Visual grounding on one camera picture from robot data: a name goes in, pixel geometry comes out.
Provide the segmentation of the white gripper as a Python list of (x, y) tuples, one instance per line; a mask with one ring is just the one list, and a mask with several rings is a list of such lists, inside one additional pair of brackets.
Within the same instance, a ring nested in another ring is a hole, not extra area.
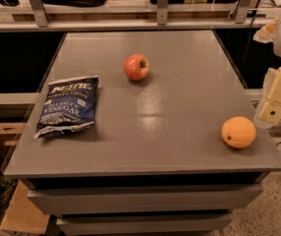
[[(269, 43), (273, 40), (273, 51), (281, 57), (281, 14), (259, 29), (253, 40), (260, 43)], [(281, 67), (269, 68), (262, 88), (262, 97), (256, 108), (254, 124), (256, 126), (275, 126), (281, 120)]]

